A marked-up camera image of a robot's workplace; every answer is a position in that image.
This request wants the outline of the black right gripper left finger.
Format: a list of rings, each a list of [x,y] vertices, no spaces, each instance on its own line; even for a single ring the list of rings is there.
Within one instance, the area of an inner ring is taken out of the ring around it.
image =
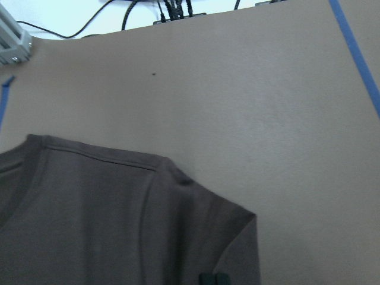
[[[216,278],[212,273],[201,273],[198,281],[199,285],[216,285]]]

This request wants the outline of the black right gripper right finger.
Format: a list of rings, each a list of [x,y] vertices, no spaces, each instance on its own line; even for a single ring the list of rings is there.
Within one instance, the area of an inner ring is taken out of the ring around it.
[[[216,274],[216,285],[231,285],[228,274]]]

